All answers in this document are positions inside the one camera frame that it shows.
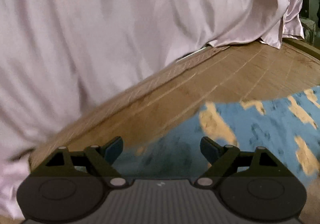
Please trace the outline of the blue yellow patterned pants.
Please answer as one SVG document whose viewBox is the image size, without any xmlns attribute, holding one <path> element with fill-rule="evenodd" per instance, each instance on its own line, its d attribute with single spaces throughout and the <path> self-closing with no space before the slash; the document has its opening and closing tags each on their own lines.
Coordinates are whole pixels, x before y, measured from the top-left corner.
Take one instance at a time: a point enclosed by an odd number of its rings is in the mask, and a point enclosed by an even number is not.
<svg viewBox="0 0 320 224">
<path fill-rule="evenodd" d="M 131 177 L 197 177 L 210 166 L 204 136 L 241 151 L 263 146 L 308 185 L 319 175 L 319 87 L 267 101 L 207 102 L 164 137 L 123 152 L 114 167 Z"/>
</svg>

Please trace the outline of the woven bamboo sleeping mat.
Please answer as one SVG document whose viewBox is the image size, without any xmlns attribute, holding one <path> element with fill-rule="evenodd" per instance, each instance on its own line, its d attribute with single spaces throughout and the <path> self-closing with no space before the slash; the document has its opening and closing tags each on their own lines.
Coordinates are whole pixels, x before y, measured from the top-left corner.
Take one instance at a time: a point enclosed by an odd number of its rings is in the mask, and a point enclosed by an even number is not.
<svg viewBox="0 0 320 224">
<path fill-rule="evenodd" d="M 123 152 L 138 149 L 164 137 L 207 102 L 267 101 L 313 87 L 319 87 L 319 50 L 303 41 L 287 39 L 280 49 L 260 43 L 206 47 L 29 149 L 29 174 L 16 190 L 22 217 L 1 223 L 319 223 L 319 175 L 305 185 L 291 171 L 290 177 L 241 177 L 247 168 L 239 167 L 217 186 L 196 187 L 203 173 L 121 174 L 127 180 L 122 188 L 96 177 L 31 175 L 61 146 L 83 151 L 121 137 Z"/>
</svg>

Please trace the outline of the pink satin bed sheet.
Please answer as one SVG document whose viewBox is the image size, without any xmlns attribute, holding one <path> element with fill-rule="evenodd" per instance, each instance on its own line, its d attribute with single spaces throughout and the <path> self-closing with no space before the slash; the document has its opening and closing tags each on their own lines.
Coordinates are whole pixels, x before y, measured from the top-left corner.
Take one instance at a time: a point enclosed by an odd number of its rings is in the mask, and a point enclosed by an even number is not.
<svg viewBox="0 0 320 224">
<path fill-rule="evenodd" d="M 1 0 L 1 214 L 29 149 L 206 43 L 301 37 L 302 0 Z"/>
</svg>

